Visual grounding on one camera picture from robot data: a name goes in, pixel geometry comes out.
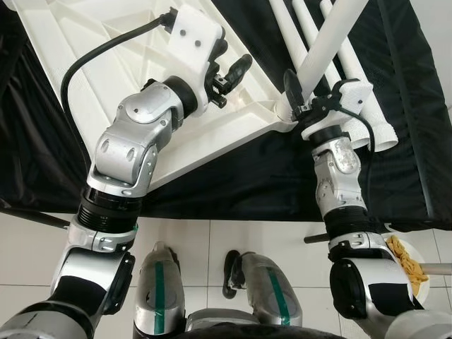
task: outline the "black cloth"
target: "black cloth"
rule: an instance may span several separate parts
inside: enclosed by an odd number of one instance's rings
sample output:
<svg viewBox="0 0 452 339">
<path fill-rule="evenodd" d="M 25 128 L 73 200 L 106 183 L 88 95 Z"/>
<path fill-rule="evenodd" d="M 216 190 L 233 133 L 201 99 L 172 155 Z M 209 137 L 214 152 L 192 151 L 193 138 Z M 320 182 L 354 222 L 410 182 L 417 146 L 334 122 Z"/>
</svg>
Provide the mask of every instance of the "black cloth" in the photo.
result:
<svg viewBox="0 0 452 339">
<path fill-rule="evenodd" d="M 213 2 L 282 91 L 283 73 L 293 65 L 268 2 Z M 309 0 L 308 6 L 320 27 L 318 2 Z M 85 181 L 86 149 L 73 137 L 71 121 L 64 118 L 17 15 L 3 4 L 0 9 L 0 202 L 5 208 L 73 213 Z M 374 156 L 374 215 L 398 222 L 401 230 L 452 229 L 452 128 L 431 50 L 409 0 L 370 0 L 349 37 L 399 137 L 396 147 Z M 321 82 L 316 94 L 325 92 Z M 321 220 L 311 148 L 300 132 L 297 127 L 268 132 L 175 179 L 148 194 L 142 214 Z M 358 154 L 364 174 L 369 153 Z M 419 224 L 426 221 L 431 224 Z"/>
<path fill-rule="evenodd" d="M 219 323 L 213 327 L 185 332 L 174 339 L 341 339 L 337 335 L 300 328 L 294 326 L 277 325 L 235 325 L 233 323 Z"/>
</svg>

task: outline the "metal rod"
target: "metal rod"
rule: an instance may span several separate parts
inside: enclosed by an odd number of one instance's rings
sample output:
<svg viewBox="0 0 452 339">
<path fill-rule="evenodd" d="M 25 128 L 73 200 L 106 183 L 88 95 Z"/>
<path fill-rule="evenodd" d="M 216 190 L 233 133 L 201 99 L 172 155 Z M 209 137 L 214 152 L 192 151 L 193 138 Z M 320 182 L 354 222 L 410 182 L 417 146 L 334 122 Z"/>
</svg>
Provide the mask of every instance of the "metal rod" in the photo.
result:
<svg viewBox="0 0 452 339">
<path fill-rule="evenodd" d="M 47 215 L 41 212 L 35 212 L 33 210 L 11 210 L 8 208 L 0 208 L 0 213 L 12 215 L 14 217 L 39 222 L 44 225 L 49 225 L 62 229 L 66 229 L 70 224 L 69 221 L 52 217 L 51 215 Z"/>
<path fill-rule="evenodd" d="M 452 275 L 452 263 L 420 263 L 424 274 Z"/>
<path fill-rule="evenodd" d="M 305 244 L 314 244 L 316 242 L 329 242 L 329 241 L 330 241 L 330 237 L 326 233 L 312 235 L 310 237 L 304 237 Z"/>
</svg>

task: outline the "tile grout line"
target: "tile grout line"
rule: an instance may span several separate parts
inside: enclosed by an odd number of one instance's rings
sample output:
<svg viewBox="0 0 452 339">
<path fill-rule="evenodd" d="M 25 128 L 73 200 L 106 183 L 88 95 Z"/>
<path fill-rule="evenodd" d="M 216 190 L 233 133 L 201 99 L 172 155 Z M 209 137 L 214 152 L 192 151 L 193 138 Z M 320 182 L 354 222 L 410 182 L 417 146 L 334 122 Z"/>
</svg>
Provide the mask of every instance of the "tile grout line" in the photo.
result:
<svg viewBox="0 0 452 339">
<path fill-rule="evenodd" d="M 340 336 L 343 337 L 343 334 L 342 334 L 342 326 L 340 325 L 340 314 L 339 314 L 339 312 L 337 312 L 337 311 L 336 311 L 336 313 L 338 314 Z"/>
<path fill-rule="evenodd" d="M 436 241 L 435 231 L 432 230 L 432 233 L 433 233 L 433 240 L 435 241 L 436 252 L 438 254 L 439 262 L 442 263 L 442 261 L 441 261 L 441 254 L 439 253 L 439 248 L 438 248 L 438 242 Z M 443 280 L 444 280 L 445 286 L 447 287 L 447 281 L 446 281 L 446 276 L 445 275 L 443 275 Z"/>
<path fill-rule="evenodd" d="M 449 299 L 449 306 L 451 307 L 451 311 L 452 311 L 452 287 L 446 287 L 446 294 L 447 294 L 447 299 Z"/>
<path fill-rule="evenodd" d="M 207 249 L 207 286 L 206 286 L 206 308 L 209 307 L 209 271 L 210 271 L 210 230 L 212 228 L 212 220 L 209 220 L 209 245 Z"/>
</svg>

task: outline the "white floor tile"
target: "white floor tile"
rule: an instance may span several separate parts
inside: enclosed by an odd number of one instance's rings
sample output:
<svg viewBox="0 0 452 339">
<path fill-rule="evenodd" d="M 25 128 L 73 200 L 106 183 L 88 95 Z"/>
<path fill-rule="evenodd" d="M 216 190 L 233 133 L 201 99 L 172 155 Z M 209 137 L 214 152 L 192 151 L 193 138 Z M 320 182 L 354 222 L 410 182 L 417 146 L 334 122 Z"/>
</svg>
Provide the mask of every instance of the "white floor tile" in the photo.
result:
<svg viewBox="0 0 452 339">
<path fill-rule="evenodd" d="M 384 237 L 397 235 L 400 239 L 413 245 L 422 255 L 426 263 L 439 263 L 438 249 L 436 248 L 433 230 L 414 231 L 414 232 L 394 232 L 384 234 Z M 442 275 L 430 275 L 431 287 L 445 287 L 444 277 Z"/>
<path fill-rule="evenodd" d="M 139 218 L 138 226 L 131 249 L 136 257 L 131 286 L 136 286 L 141 264 L 158 241 L 165 242 L 176 252 L 184 286 L 207 285 L 208 220 Z"/>
<path fill-rule="evenodd" d="M 135 293 L 136 287 L 130 287 L 121 311 L 113 316 L 102 317 L 95 333 L 95 339 L 132 338 Z M 206 308 L 206 287 L 184 287 L 184 293 L 187 315 Z"/>
<path fill-rule="evenodd" d="M 295 288 L 303 310 L 303 327 L 340 335 L 338 313 L 329 288 Z"/>
<path fill-rule="evenodd" d="M 1 286 L 0 327 L 24 308 L 49 298 L 50 287 Z"/>
<path fill-rule="evenodd" d="M 44 285 L 66 244 L 66 230 L 0 213 L 0 285 Z"/>
<path fill-rule="evenodd" d="M 234 299 L 226 299 L 223 297 L 221 287 L 208 287 L 207 307 L 209 309 L 238 309 L 253 313 L 253 309 L 248 305 L 245 290 L 237 291 Z"/>
<path fill-rule="evenodd" d="M 433 230 L 436 245 L 438 245 L 439 258 L 442 263 L 452 263 L 452 231 Z M 452 275 L 444 276 L 446 286 L 452 287 Z"/>
<path fill-rule="evenodd" d="M 427 300 L 423 304 L 425 309 L 432 309 L 435 311 L 443 311 L 451 313 L 451 303 L 447 295 L 446 287 L 435 287 L 429 290 Z"/>
<path fill-rule="evenodd" d="M 293 287 L 329 287 L 331 262 L 326 242 L 305 244 L 305 236 L 325 232 L 321 222 L 212 221 L 209 286 L 221 286 L 229 250 L 255 251 L 275 261 Z"/>
<path fill-rule="evenodd" d="M 353 321 L 339 316 L 342 337 L 347 339 L 370 339 L 370 337 Z"/>
<path fill-rule="evenodd" d="M 303 327 L 340 335 L 338 313 L 329 288 L 298 287 L 294 291 L 302 306 Z M 238 291 L 234 299 L 226 299 L 221 287 L 208 288 L 208 307 L 253 312 L 248 305 L 246 291 Z"/>
<path fill-rule="evenodd" d="M 100 319 L 95 339 L 132 338 L 135 292 L 136 287 L 130 287 L 121 310 Z"/>
</svg>

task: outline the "plate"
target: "plate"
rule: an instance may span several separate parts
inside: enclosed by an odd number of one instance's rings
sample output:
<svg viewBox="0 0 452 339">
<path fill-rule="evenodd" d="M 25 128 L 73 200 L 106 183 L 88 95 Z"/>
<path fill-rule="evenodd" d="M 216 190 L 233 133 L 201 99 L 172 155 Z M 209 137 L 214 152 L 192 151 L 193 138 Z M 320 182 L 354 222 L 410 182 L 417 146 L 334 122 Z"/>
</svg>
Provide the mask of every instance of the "plate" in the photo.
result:
<svg viewBox="0 0 452 339">
<path fill-rule="evenodd" d="M 422 257 L 421 253 L 419 253 L 416 248 L 411 245 L 409 242 L 406 242 L 405 240 L 399 238 L 402 245 L 405 247 L 406 252 L 410 255 L 410 258 L 413 260 L 416 260 L 418 263 L 425 263 L 424 258 Z M 427 281 L 421 282 L 421 285 L 419 287 L 419 293 L 417 293 L 416 299 L 421 304 L 424 305 L 425 301 L 427 300 L 427 296 L 429 295 L 429 289 L 430 289 L 430 276 L 428 275 L 429 279 Z"/>
</svg>

